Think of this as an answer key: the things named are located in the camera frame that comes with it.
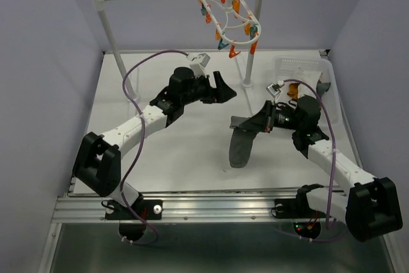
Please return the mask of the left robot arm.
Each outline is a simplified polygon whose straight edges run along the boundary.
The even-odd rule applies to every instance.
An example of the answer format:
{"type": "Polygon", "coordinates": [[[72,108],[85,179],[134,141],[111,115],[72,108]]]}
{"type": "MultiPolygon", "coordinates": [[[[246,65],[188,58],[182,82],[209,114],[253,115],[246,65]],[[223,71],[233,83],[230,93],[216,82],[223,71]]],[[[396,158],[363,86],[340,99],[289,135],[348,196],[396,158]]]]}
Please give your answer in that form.
{"type": "Polygon", "coordinates": [[[197,101],[223,104],[236,97],[219,71],[213,72],[213,78],[215,86],[207,75],[194,75],[187,67],[176,68],[168,85],[136,116],[100,135],[89,132],[82,138],[74,177],[99,196],[119,203],[127,217],[137,217],[142,212],[141,195],[122,176],[122,158],[134,147],[143,148],[148,136],[174,123],[186,105],[197,101]]]}

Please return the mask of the grey sock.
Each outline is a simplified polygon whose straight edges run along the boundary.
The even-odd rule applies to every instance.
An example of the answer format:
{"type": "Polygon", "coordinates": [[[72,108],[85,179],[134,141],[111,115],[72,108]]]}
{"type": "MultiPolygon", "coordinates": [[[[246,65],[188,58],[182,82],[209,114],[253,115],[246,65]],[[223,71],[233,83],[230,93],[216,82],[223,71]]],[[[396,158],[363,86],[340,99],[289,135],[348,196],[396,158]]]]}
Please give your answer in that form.
{"type": "Polygon", "coordinates": [[[316,92],[318,96],[321,98],[331,87],[330,82],[318,82],[316,85],[316,92]]]}
{"type": "Polygon", "coordinates": [[[229,128],[233,129],[229,144],[229,165],[232,168],[244,168],[251,156],[253,141],[257,132],[240,128],[247,118],[232,116],[229,128]]]}

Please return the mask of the white clip hanger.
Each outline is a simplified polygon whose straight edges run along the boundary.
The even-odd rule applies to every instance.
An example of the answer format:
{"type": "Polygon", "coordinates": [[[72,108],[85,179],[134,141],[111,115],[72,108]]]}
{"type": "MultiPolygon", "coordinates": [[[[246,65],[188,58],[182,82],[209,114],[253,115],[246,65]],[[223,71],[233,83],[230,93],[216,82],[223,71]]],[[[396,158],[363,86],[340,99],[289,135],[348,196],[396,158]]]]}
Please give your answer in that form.
{"type": "Polygon", "coordinates": [[[261,24],[245,0],[198,0],[207,24],[215,26],[217,49],[229,50],[234,58],[240,49],[255,54],[261,34],[261,24]]]}

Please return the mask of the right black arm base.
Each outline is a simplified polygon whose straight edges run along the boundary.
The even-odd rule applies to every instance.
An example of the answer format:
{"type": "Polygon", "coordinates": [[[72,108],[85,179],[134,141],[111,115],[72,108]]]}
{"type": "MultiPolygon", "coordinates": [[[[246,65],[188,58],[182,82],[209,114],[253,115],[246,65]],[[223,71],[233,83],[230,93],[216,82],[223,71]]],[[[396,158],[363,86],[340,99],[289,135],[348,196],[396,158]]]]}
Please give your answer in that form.
{"type": "Polygon", "coordinates": [[[324,218],[326,213],[322,210],[314,210],[307,200],[296,198],[277,198],[270,213],[276,219],[310,219],[324,218]]]}

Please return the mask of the white sock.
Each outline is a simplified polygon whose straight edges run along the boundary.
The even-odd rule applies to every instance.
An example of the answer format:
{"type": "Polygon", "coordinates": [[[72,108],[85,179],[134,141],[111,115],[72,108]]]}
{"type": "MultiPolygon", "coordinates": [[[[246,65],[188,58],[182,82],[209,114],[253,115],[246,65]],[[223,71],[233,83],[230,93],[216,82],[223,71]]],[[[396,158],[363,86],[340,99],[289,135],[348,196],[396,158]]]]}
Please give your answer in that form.
{"type": "Polygon", "coordinates": [[[295,71],[296,79],[304,81],[313,88],[316,87],[321,75],[321,71],[302,70],[301,68],[297,68],[297,70],[295,71]]]}

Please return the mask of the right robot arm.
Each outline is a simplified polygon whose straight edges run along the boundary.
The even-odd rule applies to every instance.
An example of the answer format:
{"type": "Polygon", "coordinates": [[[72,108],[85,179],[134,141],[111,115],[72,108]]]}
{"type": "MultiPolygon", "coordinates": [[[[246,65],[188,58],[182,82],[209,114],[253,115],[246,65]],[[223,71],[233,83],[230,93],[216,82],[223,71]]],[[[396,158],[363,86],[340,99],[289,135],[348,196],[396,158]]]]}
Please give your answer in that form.
{"type": "Polygon", "coordinates": [[[345,224],[359,242],[400,230],[403,220],[394,182],[364,171],[334,148],[332,140],[318,125],[322,110],[317,99],[303,96],[294,109],[267,100],[251,117],[232,116],[230,166],[247,165],[259,133],[269,133],[275,127],[292,130],[295,148],[324,170],[344,194],[330,196],[330,189],[323,185],[303,185],[294,198],[275,201],[274,217],[303,219],[328,214],[345,224]]]}

